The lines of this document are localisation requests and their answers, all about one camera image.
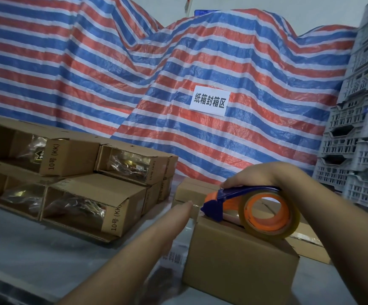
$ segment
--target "white paper sign with black text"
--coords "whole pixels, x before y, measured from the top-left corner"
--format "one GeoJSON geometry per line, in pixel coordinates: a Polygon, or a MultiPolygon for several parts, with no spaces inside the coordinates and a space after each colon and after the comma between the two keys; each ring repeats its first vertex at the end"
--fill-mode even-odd
{"type": "Polygon", "coordinates": [[[229,91],[197,85],[192,95],[190,109],[223,117],[230,95],[229,91]]]}

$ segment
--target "forearm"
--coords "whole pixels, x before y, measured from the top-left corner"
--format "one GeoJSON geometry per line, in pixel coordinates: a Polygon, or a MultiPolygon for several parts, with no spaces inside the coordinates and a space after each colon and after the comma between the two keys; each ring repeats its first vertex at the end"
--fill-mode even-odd
{"type": "Polygon", "coordinates": [[[324,244],[354,298],[368,304],[368,214],[293,165],[280,167],[276,179],[324,244]]]}
{"type": "Polygon", "coordinates": [[[162,244],[150,226],[58,305],[123,305],[146,280],[161,256],[162,244]]]}

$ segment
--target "person's right hand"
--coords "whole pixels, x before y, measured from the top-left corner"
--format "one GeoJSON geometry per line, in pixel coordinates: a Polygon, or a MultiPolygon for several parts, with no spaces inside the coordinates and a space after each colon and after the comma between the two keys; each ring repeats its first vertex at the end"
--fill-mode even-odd
{"type": "Polygon", "coordinates": [[[292,164],[281,161],[249,166],[227,179],[221,184],[221,187],[231,188],[241,185],[280,186],[278,175],[284,175],[288,170],[295,168],[292,164]]]}

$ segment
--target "person's left arm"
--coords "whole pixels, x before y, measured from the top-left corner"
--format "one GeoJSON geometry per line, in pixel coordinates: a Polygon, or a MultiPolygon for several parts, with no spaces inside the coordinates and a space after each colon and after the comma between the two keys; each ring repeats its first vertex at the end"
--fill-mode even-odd
{"type": "Polygon", "coordinates": [[[191,202],[176,205],[57,304],[127,304],[162,254],[170,250],[191,209],[191,202]]]}

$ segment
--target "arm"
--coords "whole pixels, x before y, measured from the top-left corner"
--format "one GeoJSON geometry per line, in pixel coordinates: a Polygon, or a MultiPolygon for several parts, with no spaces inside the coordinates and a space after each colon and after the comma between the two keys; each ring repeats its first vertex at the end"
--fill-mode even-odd
{"type": "Polygon", "coordinates": [[[368,213],[282,162],[254,165],[222,184],[274,185],[297,205],[359,305],[368,305],[368,213]]]}
{"type": "Polygon", "coordinates": [[[127,304],[190,218],[192,202],[177,205],[125,246],[58,305],[127,304]]]}

